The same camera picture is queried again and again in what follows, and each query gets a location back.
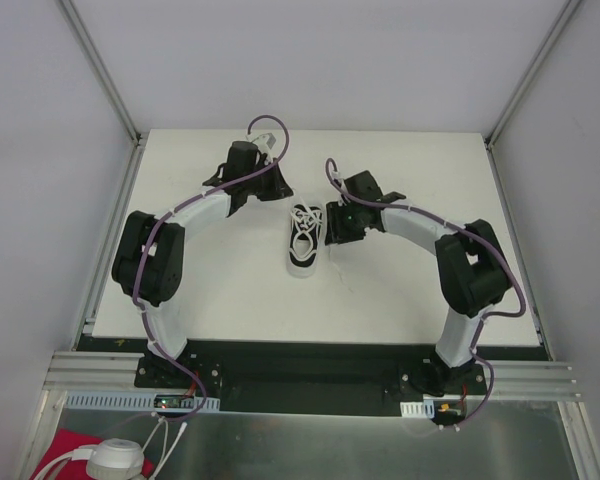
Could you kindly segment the white shoelace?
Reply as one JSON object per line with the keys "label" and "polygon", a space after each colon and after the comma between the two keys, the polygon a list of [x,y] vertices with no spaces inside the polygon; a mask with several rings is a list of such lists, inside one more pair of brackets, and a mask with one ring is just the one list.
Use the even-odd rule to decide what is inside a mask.
{"label": "white shoelace", "polygon": [[307,279],[316,273],[320,259],[325,256],[341,284],[352,292],[353,289],[334,257],[334,247],[326,243],[328,222],[324,205],[317,201],[307,202],[295,195],[289,208],[289,221],[287,272],[294,278]]}

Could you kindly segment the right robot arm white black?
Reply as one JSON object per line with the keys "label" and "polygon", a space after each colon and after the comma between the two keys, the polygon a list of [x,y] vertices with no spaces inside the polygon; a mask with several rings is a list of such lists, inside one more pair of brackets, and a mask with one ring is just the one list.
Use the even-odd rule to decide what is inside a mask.
{"label": "right robot arm white black", "polygon": [[377,230],[435,257],[448,312],[429,360],[409,373],[408,381],[420,393],[453,394],[475,364],[484,315],[513,286],[491,224],[478,219],[454,225],[408,204],[398,192],[383,193],[368,171],[342,179],[335,168],[328,170],[327,178],[341,197],[326,205],[326,244],[360,241],[369,230]]}

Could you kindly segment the black white canvas sneaker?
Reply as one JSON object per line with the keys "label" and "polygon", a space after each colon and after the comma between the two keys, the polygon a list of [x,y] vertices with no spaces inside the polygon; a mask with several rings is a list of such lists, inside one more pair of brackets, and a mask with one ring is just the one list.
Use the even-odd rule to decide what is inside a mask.
{"label": "black white canvas sneaker", "polygon": [[296,278],[311,276],[318,259],[325,215],[317,205],[296,203],[290,210],[287,271]]}

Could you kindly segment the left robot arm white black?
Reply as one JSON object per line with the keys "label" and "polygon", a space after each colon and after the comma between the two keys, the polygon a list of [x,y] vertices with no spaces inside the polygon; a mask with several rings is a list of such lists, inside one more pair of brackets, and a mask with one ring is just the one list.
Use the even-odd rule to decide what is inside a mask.
{"label": "left robot arm white black", "polygon": [[262,143],[235,141],[198,193],[162,214],[136,210],[126,218],[111,275],[138,311],[149,351],[162,358],[156,375],[168,388],[184,387],[192,369],[180,357],[187,336],[169,305],[182,282],[186,243],[234,215],[251,196],[263,202],[290,197],[281,159]]}

